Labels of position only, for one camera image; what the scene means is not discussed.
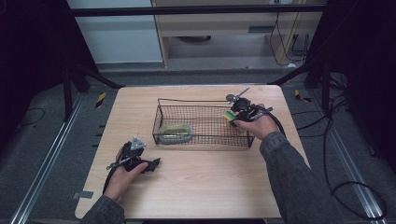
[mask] human hand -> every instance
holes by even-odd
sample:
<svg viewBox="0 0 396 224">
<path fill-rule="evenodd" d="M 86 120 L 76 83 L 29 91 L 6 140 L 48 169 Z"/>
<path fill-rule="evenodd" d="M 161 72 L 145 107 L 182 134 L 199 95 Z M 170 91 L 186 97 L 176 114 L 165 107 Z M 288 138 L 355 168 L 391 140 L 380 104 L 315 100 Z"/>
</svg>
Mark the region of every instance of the human hand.
<svg viewBox="0 0 396 224">
<path fill-rule="evenodd" d="M 264 139 L 269 133 L 279 132 L 276 123 L 268 115 L 263 115 L 252 122 L 235 120 L 233 123 L 238 127 L 253 133 L 260 140 Z"/>
<path fill-rule="evenodd" d="M 118 201 L 122 194 L 129 188 L 132 181 L 142 173 L 148 165 L 147 162 L 140 163 L 130 172 L 127 172 L 124 166 L 119 166 L 113 176 L 111 176 L 104 195 L 115 202 Z"/>
</svg>

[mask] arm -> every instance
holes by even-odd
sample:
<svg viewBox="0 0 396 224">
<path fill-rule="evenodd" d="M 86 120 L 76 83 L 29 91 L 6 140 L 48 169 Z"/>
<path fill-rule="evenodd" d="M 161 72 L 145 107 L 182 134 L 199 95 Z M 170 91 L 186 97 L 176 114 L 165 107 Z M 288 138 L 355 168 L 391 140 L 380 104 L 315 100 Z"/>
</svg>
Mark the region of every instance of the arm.
<svg viewBox="0 0 396 224">
<path fill-rule="evenodd" d="M 262 140 L 260 152 L 266 160 L 271 188 L 285 223 L 344 223 L 326 185 L 269 116 L 253 122 L 237 120 L 235 124 Z"/>
<path fill-rule="evenodd" d="M 108 183 L 103 196 L 93 205 L 79 222 L 96 224 L 120 224 L 124 220 L 124 210 L 117 203 L 122 194 L 129 188 L 132 181 L 143 172 L 149 164 L 144 162 L 127 172 L 123 166 L 117 168 Z"/>
</svg>

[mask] floor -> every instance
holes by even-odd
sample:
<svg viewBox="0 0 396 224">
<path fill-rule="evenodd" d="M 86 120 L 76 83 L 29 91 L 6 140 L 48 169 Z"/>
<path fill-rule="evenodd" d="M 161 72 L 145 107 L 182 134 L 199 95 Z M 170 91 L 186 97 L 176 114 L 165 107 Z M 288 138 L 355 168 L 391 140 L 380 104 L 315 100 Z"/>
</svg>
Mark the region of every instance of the floor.
<svg viewBox="0 0 396 224">
<path fill-rule="evenodd" d="M 298 50 L 303 44 L 297 41 L 295 49 Z M 301 65 L 301 62 L 294 62 L 290 66 L 277 64 L 263 35 L 212 36 L 210 40 L 203 40 L 202 37 L 175 37 L 172 39 L 169 57 L 169 64 L 165 68 L 139 67 L 132 73 L 104 72 L 103 75 L 127 86 L 265 84 L 286 75 L 293 69 L 293 65 Z M 299 90 L 304 98 L 318 98 L 320 87 L 308 91 L 303 86 L 303 80 L 304 75 L 301 75 L 282 85 L 296 127 L 303 127 L 320 118 L 319 106 L 315 101 L 308 103 L 296 99 L 294 95 L 295 90 Z M 82 99 L 81 108 L 59 154 L 55 155 L 57 159 L 51 165 L 33 207 L 29 208 L 28 219 L 31 223 L 77 222 L 74 210 L 78 200 L 73 199 L 72 195 L 83 188 L 117 95 L 117 90 L 111 90 L 90 78 L 89 81 L 92 87 L 88 93 L 74 91 L 74 100 Z M 95 108 L 99 94 L 104 91 L 104 103 L 99 109 Z M 331 97 L 340 93 L 332 90 Z M 39 93 L 32 101 L 31 108 L 10 141 L 8 154 L 0 160 L 0 223 L 8 223 L 17 211 L 63 125 L 62 86 Z M 333 119 L 332 136 L 340 136 L 363 179 L 377 189 L 387 202 L 389 213 L 386 222 L 377 223 L 396 223 L 396 176 L 383 160 L 370 156 L 364 136 L 347 107 L 334 113 Z M 311 168 L 321 177 L 324 176 L 323 138 L 313 135 L 321 135 L 324 129 L 325 123 L 319 122 L 299 131 Z M 337 138 L 329 139 L 328 173 L 335 185 L 350 179 L 350 176 L 340 159 Z M 354 188 L 346 187 L 340 195 L 348 205 L 364 214 L 361 200 L 356 196 Z M 340 210 L 348 223 L 373 223 L 350 214 L 341 206 Z M 282 221 L 270 219 L 268 223 Z"/>
</svg>

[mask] black wire basket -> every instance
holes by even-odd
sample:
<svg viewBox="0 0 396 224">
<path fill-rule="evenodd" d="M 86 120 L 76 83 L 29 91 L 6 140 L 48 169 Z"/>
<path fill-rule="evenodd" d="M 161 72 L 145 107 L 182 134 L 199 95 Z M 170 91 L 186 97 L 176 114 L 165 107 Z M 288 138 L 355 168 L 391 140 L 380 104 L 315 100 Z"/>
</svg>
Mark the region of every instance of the black wire basket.
<svg viewBox="0 0 396 224">
<path fill-rule="evenodd" d="M 158 99 L 152 135 L 155 144 L 215 144 L 251 147 L 254 135 L 231 125 L 224 114 L 230 107 L 201 105 L 215 101 Z"/>
</svg>

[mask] wall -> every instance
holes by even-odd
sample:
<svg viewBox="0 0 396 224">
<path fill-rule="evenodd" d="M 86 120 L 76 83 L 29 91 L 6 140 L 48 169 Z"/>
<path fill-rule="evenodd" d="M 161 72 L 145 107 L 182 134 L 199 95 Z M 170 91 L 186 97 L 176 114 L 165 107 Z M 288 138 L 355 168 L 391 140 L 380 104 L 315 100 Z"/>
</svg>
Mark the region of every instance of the wall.
<svg viewBox="0 0 396 224">
<path fill-rule="evenodd" d="M 71 8 L 151 7 L 149 0 L 67 0 Z M 161 63 L 153 16 L 76 18 L 96 63 Z"/>
</svg>

